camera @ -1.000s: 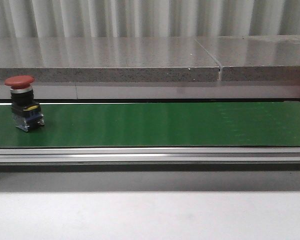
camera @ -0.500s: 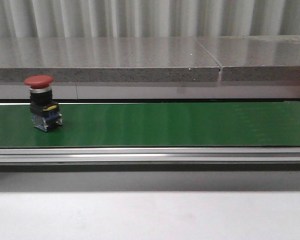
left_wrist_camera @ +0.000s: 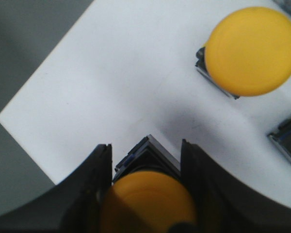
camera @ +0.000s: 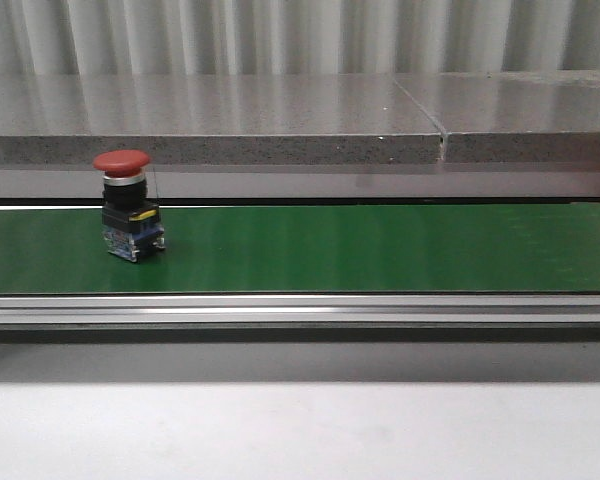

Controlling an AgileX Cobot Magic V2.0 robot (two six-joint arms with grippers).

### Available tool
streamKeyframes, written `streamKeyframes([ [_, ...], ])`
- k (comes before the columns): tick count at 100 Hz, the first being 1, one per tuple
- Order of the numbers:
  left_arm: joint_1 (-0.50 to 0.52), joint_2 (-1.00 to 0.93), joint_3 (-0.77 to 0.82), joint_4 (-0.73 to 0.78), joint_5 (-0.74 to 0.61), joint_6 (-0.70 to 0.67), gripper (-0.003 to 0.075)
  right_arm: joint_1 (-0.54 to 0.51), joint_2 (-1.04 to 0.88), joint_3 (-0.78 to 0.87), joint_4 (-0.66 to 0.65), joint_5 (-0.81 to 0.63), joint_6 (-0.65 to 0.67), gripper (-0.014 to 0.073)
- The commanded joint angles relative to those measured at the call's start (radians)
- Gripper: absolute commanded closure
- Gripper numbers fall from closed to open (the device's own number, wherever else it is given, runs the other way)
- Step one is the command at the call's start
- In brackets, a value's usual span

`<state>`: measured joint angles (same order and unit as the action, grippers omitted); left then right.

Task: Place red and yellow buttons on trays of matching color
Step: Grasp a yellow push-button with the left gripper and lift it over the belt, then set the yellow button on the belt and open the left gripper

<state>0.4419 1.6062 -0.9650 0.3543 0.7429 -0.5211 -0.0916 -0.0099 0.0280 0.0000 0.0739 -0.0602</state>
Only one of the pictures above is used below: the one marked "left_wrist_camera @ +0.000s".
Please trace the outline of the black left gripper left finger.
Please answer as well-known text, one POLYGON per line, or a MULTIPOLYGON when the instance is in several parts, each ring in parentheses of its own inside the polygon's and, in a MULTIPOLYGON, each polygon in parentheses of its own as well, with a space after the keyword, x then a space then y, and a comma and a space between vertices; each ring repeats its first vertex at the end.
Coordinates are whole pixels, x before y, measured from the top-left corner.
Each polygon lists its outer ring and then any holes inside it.
POLYGON ((111 181, 112 147, 99 144, 58 185, 0 216, 0 233, 97 233, 111 181))

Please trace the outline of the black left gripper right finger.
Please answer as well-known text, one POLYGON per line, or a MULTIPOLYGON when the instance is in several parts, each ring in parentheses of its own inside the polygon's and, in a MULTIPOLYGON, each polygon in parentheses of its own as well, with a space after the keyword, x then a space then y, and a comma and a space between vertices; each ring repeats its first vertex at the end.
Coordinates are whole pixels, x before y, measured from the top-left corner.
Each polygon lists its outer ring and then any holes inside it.
POLYGON ((291 208, 239 181, 198 145, 182 141, 180 166, 200 233, 291 233, 291 208))

